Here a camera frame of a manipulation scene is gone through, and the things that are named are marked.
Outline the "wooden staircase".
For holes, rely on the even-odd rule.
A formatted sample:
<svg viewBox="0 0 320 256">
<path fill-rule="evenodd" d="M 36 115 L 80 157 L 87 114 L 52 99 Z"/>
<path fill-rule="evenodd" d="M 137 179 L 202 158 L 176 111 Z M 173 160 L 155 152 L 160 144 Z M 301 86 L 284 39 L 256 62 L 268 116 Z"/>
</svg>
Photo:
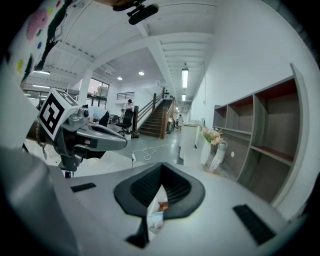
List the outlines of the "wooden staircase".
<svg viewBox="0 0 320 256">
<path fill-rule="evenodd" d="M 170 118 L 175 109 L 175 97 L 170 96 L 167 89 L 153 94 L 153 98 L 143 107 L 134 107 L 131 134 L 140 134 L 164 139 Z"/>
</svg>

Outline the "white teal plastic packet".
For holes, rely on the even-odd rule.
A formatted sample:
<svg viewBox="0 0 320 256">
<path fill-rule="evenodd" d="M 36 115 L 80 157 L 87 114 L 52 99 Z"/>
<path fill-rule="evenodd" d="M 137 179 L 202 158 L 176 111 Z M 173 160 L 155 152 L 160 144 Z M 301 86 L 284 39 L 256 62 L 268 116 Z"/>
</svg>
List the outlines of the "white teal plastic packet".
<svg viewBox="0 0 320 256">
<path fill-rule="evenodd" d="M 147 218 L 147 227 L 152 232 L 157 232 L 162 229 L 164 224 L 164 212 L 158 211 L 151 214 Z"/>
</svg>

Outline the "small black office chair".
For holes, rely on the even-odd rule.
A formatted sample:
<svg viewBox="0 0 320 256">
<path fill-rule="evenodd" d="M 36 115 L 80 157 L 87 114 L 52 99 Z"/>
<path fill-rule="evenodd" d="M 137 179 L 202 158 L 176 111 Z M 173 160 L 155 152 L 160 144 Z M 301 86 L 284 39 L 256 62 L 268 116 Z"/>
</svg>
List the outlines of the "small black office chair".
<svg viewBox="0 0 320 256">
<path fill-rule="evenodd" d="M 132 111 L 132 109 L 127 109 L 124 112 L 124 117 L 123 117 L 122 123 L 115 124 L 117 127 L 121 128 L 121 130 L 118 133 L 125 136 L 125 134 L 128 134 L 130 132 L 129 128 L 132 126 L 133 116 L 134 116 L 134 112 Z"/>
</svg>

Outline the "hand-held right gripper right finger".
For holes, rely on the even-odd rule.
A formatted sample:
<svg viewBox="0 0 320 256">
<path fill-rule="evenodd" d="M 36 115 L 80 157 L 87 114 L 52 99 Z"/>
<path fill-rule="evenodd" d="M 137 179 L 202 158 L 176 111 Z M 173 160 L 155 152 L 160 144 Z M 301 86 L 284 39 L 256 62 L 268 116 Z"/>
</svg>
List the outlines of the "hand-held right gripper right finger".
<svg viewBox="0 0 320 256">
<path fill-rule="evenodd" d="M 148 245 L 150 256 L 268 256 L 293 236 L 294 229 L 277 210 L 238 183 L 183 165 L 174 167 L 198 179 L 205 197 L 190 216 L 164 222 Z M 257 245 L 233 210 L 240 205 L 249 206 L 275 237 Z"/>
</svg>

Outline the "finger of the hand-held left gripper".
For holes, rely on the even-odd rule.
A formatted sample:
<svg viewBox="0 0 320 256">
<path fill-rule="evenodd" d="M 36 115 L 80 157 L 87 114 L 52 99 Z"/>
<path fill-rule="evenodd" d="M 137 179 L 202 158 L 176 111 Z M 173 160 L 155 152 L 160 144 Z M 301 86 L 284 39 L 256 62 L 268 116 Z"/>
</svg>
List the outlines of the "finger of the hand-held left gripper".
<svg viewBox="0 0 320 256">
<path fill-rule="evenodd" d="M 109 128 L 80 128 L 75 134 L 75 152 L 84 159 L 101 159 L 106 151 L 119 151 L 127 146 L 124 136 Z"/>
<path fill-rule="evenodd" d="M 89 126 L 89 129 L 91 129 L 95 132 L 98 132 L 98 133 L 102 133 L 102 134 L 106 134 L 106 135 L 110 135 L 110 136 L 114 136 L 114 137 L 119 137 L 119 138 L 124 137 L 123 135 L 120 135 L 118 132 L 116 132 L 106 126 L 103 126 L 103 125 L 91 123 L 91 124 L 88 124 L 88 126 Z"/>
</svg>

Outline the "black balcony railing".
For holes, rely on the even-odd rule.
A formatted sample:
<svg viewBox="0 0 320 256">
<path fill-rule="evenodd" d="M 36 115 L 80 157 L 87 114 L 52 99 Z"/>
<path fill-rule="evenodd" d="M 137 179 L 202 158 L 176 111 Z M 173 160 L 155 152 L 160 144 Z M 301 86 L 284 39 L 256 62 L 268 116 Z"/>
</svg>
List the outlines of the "black balcony railing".
<svg viewBox="0 0 320 256">
<path fill-rule="evenodd" d="M 118 93 L 116 99 L 120 100 L 132 100 L 135 97 L 135 92 L 122 92 Z"/>
</svg>

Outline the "person's black white dotted top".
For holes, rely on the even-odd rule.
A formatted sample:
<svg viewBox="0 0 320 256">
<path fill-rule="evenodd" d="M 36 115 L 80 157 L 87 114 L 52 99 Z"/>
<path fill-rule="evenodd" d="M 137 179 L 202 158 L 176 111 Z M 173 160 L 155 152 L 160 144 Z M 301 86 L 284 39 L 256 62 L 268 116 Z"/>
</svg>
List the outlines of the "person's black white dotted top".
<svg viewBox="0 0 320 256">
<path fill-rule="evenodd" d="M 13 38 L 5 60 L 20 82 L 33 71 L 43 69 L 49 52 L 57 43 L 56 30 L 72 2 L 73 0 L 44 0 Z"/>
</svg>

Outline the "white low cabinet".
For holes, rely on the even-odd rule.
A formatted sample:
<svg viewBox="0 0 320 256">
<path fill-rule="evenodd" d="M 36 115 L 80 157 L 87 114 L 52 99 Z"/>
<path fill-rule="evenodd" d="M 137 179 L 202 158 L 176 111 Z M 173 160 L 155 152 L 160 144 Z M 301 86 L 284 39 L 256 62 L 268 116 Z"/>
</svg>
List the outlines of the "white low cabinet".
<svg viewBox="0 0 320 256">
<path fill-rule="evenodd" d="M 196 146 L 201 125 L 192 123 L 181 124 L 179 158 L 183 165 L 196 170 L 203 170 L 201 165 L 201 149 Z"/>
</svg>

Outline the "grey wooden shelf unit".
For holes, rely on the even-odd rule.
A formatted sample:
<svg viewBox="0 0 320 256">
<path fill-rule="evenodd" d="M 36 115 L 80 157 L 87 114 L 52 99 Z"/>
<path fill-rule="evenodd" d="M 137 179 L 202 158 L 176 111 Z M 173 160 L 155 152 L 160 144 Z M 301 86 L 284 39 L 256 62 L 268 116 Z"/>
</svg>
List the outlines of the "grey wooden shelf unit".
<svg viewBox="0 0 320 256">
<path fill-rule="evenodd" d="M 308 139 L 309 110 L 302 73 L 214 107 L 213 128 L 226 144 L 223 162 L 207 170 L 239 183 L 292 220 L 299 210 L 285 208 L 301 169 Z"/>
</svg>

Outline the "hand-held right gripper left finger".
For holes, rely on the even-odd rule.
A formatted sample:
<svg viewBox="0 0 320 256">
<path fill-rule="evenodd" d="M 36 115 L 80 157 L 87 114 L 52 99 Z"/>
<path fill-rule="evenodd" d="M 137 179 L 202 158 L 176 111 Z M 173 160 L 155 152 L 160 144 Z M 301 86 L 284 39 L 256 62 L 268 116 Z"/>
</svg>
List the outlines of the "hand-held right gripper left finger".
<svg viewBox="0 0 320 256">
<path fill-rule="evenodd" d="M 114 194 L 117 185 L 161 167 L 160 163 L 93 176 L 64 178 L 49 166 L 49 205 L 57 209 L 49 249 L 58 256 L 164 256 L 158 237 L 148 241 L 147 209 L 139 216 L 123 210 Z"/>
</svg>

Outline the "pink flowers in white vase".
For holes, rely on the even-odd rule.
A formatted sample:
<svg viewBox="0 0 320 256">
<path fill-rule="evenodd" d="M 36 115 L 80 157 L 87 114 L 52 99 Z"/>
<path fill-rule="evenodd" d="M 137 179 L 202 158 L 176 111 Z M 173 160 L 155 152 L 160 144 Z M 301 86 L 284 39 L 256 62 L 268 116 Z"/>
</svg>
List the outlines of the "pink flowers in white vase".
<svg viewBox="0 0 320 256">
<path fill-rule="evenodd" d="M 223 133 L 222 129 L 208 129 L 203 127 L 201 134 L 205 139 L 205 142 L 201 151 L 200 163 L 205 165 L 211 154 L 212 146 L 219 145 L 223 141 Z"/>
</svg>

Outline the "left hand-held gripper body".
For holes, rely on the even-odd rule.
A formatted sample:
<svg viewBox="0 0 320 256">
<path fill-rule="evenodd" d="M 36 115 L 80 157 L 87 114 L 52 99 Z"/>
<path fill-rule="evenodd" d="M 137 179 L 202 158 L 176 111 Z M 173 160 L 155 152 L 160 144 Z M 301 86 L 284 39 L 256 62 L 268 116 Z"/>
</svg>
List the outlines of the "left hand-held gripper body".
<svg viewBox="0 0 320 256">
<path fill-rule="evenodd" d="M 89 111 L 81 107 L 67 92 L 52 88 L 45 98 L 37 120 L 60 155 L 59 167 L 66 172 L 75 172 L 83 157 L 76 153 L 77 130 L 89 123 Z"/>
</svg>

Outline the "black-framed window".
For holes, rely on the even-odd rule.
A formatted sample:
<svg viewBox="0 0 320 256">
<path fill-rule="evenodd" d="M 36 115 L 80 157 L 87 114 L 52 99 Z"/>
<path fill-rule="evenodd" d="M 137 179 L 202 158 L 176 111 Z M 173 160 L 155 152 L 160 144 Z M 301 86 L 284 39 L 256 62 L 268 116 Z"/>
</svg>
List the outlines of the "black-framed window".
<svg viewBox="0 0 320 256">
<path fill-rule="evenodd" d="M 99 80 L 90 79 L 86 104 L 89 107 L 106 109 L 109 85 Z"/>
</svg>

